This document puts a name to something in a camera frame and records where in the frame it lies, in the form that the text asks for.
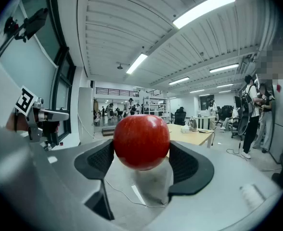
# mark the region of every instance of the ceiling panel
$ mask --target ceiling panel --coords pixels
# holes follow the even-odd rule
[[[233,82],[234,69],[215,74],[209,69],[241,63],[243,55],[234,56],[242,49],[255,46],[257,50],[264,28],[265,1],[236,2],[178,31],[172,21],[203,1],[88,0],[85,41],[90,73],[112,75],[124,83],[136,80],[154,88],[158,82],[170,91]],[[126,79],[129,64],[147,52],[151,53],[148,58]],[[216,58],[225,60],[210,64]],[[116,68],[119,62],[122,70]],[[190,80],[185,83],[168,84],[186,76]]]

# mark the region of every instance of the bag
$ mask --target bag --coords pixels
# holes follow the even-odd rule
[[[253,104],[253,100],[251,99],[249,92],[251,91],[252,86],[249,87],[248,92],[246,92],[242,97],[242,106],[245,109],[245,112],[248,113],[248,116],[251,117],[253,112],[254,112],[254,104]]]

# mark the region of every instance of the fluorescent light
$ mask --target fluorescent light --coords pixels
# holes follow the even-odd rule
[[[221,88],[221,87],[229,87],[232,86],[233,84],[227,84],[227,85],[222,85],[222,86],[217,86],[217,88]]]
[[[205,89],[202,89],[202,90],[194,90],[194,91],[190,91],[190,93],[193,93],[193,92],[199,92],[199,91],[204,91]]]
[[[127,74],[132,74],[133,71],[141,64],[147,56],[145,54],[141,54],[136,61],[132,64],[132,66],[128,69]]]
[[[192,8],[184,15],[180,16],[177,20],[174,21],[174,24],[177,28],[180,29],[181,27],[204,15],[205,13],[208,13],[214,9],[217,9],[234,1],[235,0],[207,0]]]
[[[178,79],[178,80],[176,80],[176,81],[170,82],[169,84],[170,84],[170,85],[173,85],[173,84],[176,84],[176,83],[179,83],[179,82],[186,81],[186,80],[188,80],[188,79],[190,79],[190,78],[185,77],[185,78]]]
[[[229,65],[229,66],[225,66],[225,67],[210,69],[210,73],[214,73],[214,72],[217,72],[217,71],[222,71],[222,70],[226,70],[226,69],[230,69],[230,68],[235,68],[235,67],[238,67],[238,66],[239,66],[239,64],[233,64],[233,65]]]

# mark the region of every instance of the table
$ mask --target table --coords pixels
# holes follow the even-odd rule
[[[170,135],[170,140],[171,141],[181,141],[181,142],[187,142],[190,144],[195,144],[195,145],[202,145],[206,141],[207,143],[207,148],[211,147],[212,143],[212,137],[213,137],[213,130],[207,130],[207,129],[201,129],[198,128],[198,131],[204,131],[206,133],[200,133],[200,132],[189,132],[189,133],[182,133],[181,132],[181,125],[175,125],[175,124],[167,124],[168,129],[169,129],[169,135]],[[163,204],[167,203],[168,201],[168,196],[167,192],[169,187],[173,184],[173,171],[168,164],[168,169],[167,169],[167,175],[166,175],[166,181],[165,181],[165,187],[164,187],[164,195],[161,200]]]
[[[197,117],[197,116],[193,116],[193,118],[195,118],[196,120],[198,120],[198,128],[204,128],[204,120],[208,119],[208,129],[210,129],[210,119],[215,119],[215,115],[210,115],[210,116],[205,116],[205,117]]]

